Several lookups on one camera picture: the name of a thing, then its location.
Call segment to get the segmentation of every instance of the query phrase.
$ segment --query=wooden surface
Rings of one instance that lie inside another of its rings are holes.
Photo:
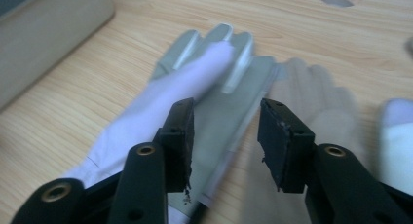
[[[113,0],[116,15],[0,113],[0,223],[40,185],[80,163],[99,132],[145,86],[183,31],[220,22],[255,37],[258,55],[298,56],[328,68],[357,98],[367,143],[379,106],[413,98],[413,0]],[[256,119],[205,223],[237,223]]]

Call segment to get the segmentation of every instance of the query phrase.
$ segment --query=beige container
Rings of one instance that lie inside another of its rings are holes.
[[[113,13],[111,0],[26,0],[0,13],[0,109]]]

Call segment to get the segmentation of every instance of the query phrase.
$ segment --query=light wood tabletop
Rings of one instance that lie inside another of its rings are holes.
[[[356,97],[364,135],[377,143],[380,105],[413,99],[413,0],[113,0],[114,18],[0,113],[0,223],[42,184],[86,156],[99,132],[145,87],[157,59],[188,29],[220,22],[248,31],[255,53],[326,67]],[[205,223],[238,223],[257,119]]]

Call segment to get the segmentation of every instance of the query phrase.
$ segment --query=wooden table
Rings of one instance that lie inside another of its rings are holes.
[[[367,143],[379,106],[413,99],[413,0],[113,0],[116,15],[0,113],[0,222],[40,185],[85,157],[99,132],[145,87],[156,60],[183,31],[220,22],[255,37],[258,55],[301,57],[328,68],[357,98]],[[257,121],[206,223],[237,223]]]

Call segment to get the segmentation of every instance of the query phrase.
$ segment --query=black object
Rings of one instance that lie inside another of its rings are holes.
[[[258,141],[279,189],[303,193],[313,223],[412,223],[413,198],[375,180],[355,155],[315,135],[285,105],[261,101]]]
[[[190,98],[173,105],[153,142],[130,150],[122,172],[86,190],[73,178],[47,183],[23,204],[12,224],[168,223],[167,193],[190,188],[193,138]]]

